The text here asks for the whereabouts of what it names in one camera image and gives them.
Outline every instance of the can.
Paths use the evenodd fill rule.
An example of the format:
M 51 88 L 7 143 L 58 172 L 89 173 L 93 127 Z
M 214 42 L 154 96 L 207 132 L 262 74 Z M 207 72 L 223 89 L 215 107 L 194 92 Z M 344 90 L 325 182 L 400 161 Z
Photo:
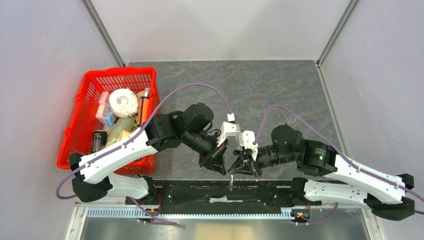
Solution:
M 108 133 L 103 130 L 96 130 L 93 133 L 93 144 L 91 147 L 91 153 L 96 153 L 105 148 L 106 141 L 108 140 Z

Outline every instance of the small object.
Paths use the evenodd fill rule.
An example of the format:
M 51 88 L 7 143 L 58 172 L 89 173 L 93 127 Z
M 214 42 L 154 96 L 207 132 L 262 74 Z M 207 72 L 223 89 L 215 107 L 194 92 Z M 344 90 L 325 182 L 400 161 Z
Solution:
M 98 103 L 106 105 L 107 107 L 109 107 L 110 106 L 109 105 L 109 96 L 110 95 L 111 94 L 108 91 L 102 92 L 101 95 L 100 95 L 100 99 L 98 100 Z
M 117 142 L 121 141 L 122 139 L 128 137 L 131 134 L 129 131 L 121 131 L 118 138 L 116 139 Z
M 144 89 L 141 124 L 144 124 L 149 118 L 149 114 L 148 114 L 149 102 L 150 102 L 150 88 L 146 87 Z
M 104 105 L 104 104 L 99 104 L 98 108 L 97 108 L 97 112 L 95 113 L 95 118 L 97 120 L 99 120 L 100 122 L 104 122 L 103 119 L 106 116 L 106 114 L 110 111 L 111 109 Z
M 137 115 L 137 125 L 142 125 L 147 121 L 148 116 L 148 107 L 149 107 L 149 92 L 150 88 L 146 87 L 144 89 L 143 95 L 140 96 L 138 100 L 138 115 Z
M 114 111 L 110 109 L 106 115 L 103 117 L 104 125 L 107 127 L 112 126 L 115 123 L 115 120 L 117 119 L 117 116 L 115 116 Z
M 120 88 L 109 96 L 110 108 L 119 118 L 130 117 L 137 113 L 139 101 L 133 91 Z
M 105 131 L 102 131 L 102 130 L 94 131 L 91 152 L 96 153 L 102 150 L 106 145 L 107 139 L 108 139 L 108 134 Z
M 229 177 L 229 190 L 233 191 L 234 188 L 234 176 L 231 174 L 231 176 Z

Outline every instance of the bottle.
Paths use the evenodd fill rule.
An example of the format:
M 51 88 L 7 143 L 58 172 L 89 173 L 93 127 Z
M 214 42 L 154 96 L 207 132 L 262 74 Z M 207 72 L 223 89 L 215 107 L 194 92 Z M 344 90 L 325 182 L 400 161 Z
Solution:
M 107 142 L 116 143 L 122 131 L 130 132 L 134 127 L 134 120 L 129 117 L 121 117 L 113 125 L 113 130 L 107 136 Z

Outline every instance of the metal corner frame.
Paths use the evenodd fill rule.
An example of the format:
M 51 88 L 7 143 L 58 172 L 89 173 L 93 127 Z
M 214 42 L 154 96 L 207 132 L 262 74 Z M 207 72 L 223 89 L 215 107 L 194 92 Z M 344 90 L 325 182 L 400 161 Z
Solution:
M 109 35 L 108 31 L 106 30 L 105 25 L 103 24 L 102 20 L 100 19 L 100 16 L 97 13 L 96 8 L 94 7 L 92 1 L 91 0 L 81 0 L 81 2 L 84 5 L 85 9 L 87 10 L 88 14 L 90 15 L 91 20 L 93 21 L 98 32 L 100 33 L 101 38 L 103 39 L 104 43 L 106 44 L 107 48 L 109 49 L 110 53 L 112 54 L 112 57 L 115 59 L 116 64 L 120 67 L 125 67 L 125 62 L 123 61 L 121 55 L 119 54 L 114 42 L 112 41 L 111 36 Z
M 321 55 L 319 56 L 318 60 L 316 60 L 317 66 L 320 68 L 321 65 L 326 60 L 329 52 L 333 48 L 334 43 L 339 38 L 340 33 L 344 29 L 347 21 L 349 20 L 350 16 L 352 15 L 353 11 L 355 10 L 358 2 L 360 0 L 350 0 L 350 2 L 347 4 L 346 9 L 344 10 L 343 14 L 341 15 L 340 20 L 338 21 L 337 25 L 335 26 L 334 31 L 332 32 L 327 44 L 325 45 L 324 49 L 322 50 Z

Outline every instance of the gray table surface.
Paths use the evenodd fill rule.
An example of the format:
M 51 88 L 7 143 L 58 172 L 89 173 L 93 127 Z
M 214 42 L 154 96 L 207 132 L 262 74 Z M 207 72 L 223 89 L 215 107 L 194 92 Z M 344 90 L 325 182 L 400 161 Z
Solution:
M 207 83 L 218 88 L 228 98 L 236 122 L 242 131 L 258 132 L 269 106 L 285 105 L 310 123 L 319 132 L 339 145 L 334 123 L 324 95 L 321 81 L 312 60 L 258 60 L 258 61 L 177 61 L 131 62 L 130 66 L 153 66 L 157 71 L 156 84 L 161 99 L 172 90 L 189 83 Z M 195 86 L 171 97 L 162 113 L 184 111 L 191 104 L 204 103 L 214 112 L 214 128 L 227 121 L 227 109 L 213 90 Z M 306 126 L 289 113 L 275 109 L 268 117 L 259 146 L 271 144 L 271 131 L 278 125 L 288 124 L 302 131 L 306 139 L 320 140 Z M 227 167 L 235 161 L 230 141 L 225 154 Z M 181 144 L 178 148 L 157 153 L 155 179 L 228 179 L 217 172 L 199 167 L 199 155 Z M 291 180 L 305 177 L 296 170 L 294 162 L 263 169 L 262 179 Z M 253 179 L 253 176 L 235 175 L 235 179 Z

